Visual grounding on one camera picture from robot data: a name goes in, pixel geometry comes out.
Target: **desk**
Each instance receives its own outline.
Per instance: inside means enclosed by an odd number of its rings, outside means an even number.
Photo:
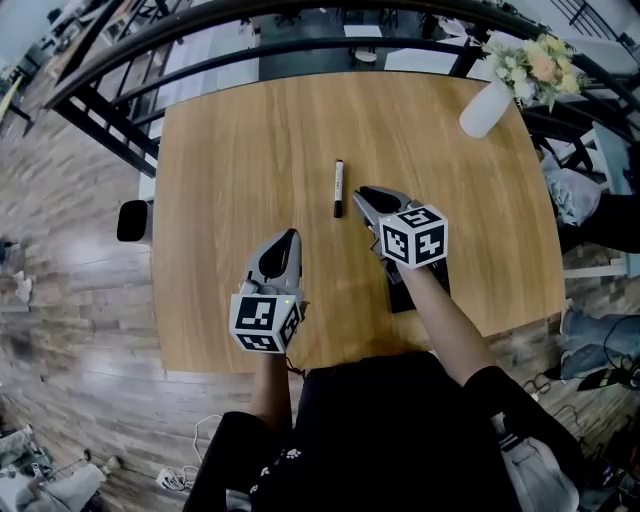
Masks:
[[[382,37],[378,25],[345,25],[343,28],[347,37]]]
[[[167,370],[247,372],[229,302],[253,251],[302,236],[307,320],[299,368],[427,348],[415,311],[392,315],[361,185],[395,188],[449,219],[451,294],[485,336],[561,310],[562,259],[549,194],[515,104],[484,139],[460,112],[485,84],[417,73],[261,82],[169,107],[154,205],[153,284]],[[333,218],[335,160],[345,212]]]

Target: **flower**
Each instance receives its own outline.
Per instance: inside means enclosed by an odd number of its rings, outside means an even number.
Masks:
[[[533,76],[543,82],[553,82],[556,77],[556,65],[544,51],[534,51],[530,56]]]
[[[533,100],[536,94],[536,87],[532,80],[522,80],[513,84],[513,92],[516,97],[528,103]]]
[[[511,70],[511,80],[514,82],[523,82],[527,78],[527,72],[522,68]]]
[[[578,80],[572,74],[566,74],[562,77],[562,82],[560,83],[560,89],[565,92],[570,92],[577,94],[580,92],[580,86],[578,85]]]
[[[558,59],[558,66],[560,66],[563,73],[571,73],[571,62],[569,62],[569,59],[566,57],[560,57]]]
[[[545,41],[549,46],[549,48],[551,48],[553,51],[562,53],[562,54],[567,53],[567,47],[564,45],[562,41],[560,41],[560,39],[556,39],[555,37],[547,34]]]

